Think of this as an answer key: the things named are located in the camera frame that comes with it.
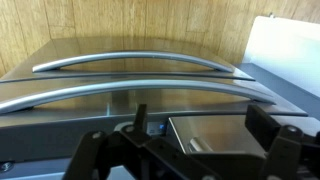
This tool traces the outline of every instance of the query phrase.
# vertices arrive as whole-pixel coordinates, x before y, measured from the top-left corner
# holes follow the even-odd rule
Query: black mount
[[[319,136],[306,137],[294,126],[281,127],[258,106],[249,106],[245,125],[268,152],[186,155],[146,132],[147,106],[140,105],[133,125],[106,135],[85,134],[64,179],[106,179],[123,165],[136,179],[303,179],[319,178]]]

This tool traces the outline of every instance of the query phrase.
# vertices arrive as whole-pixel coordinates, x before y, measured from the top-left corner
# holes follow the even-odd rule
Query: wood paneling
[[[254,18],[271,12],[320,23],[318,0],[0,0],[0,74],[50,38],[66,37],[140,36],[141,47],[143,37],[179,40],[239,63]],[[154,62],[126,59],[119,68],[143,70],[164,61]]]

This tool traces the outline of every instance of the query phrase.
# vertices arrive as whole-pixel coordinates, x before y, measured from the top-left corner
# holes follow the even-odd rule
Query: white wall
[[[257,17],[243,62],[320,97],[320,24]]]

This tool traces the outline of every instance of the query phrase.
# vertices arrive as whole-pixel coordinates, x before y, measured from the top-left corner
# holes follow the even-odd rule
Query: wooden wall
[[[0,0],[0,75],[50,39],[142,36],[193,42],[241,62],[253,20],[320,23],[319,0]]]

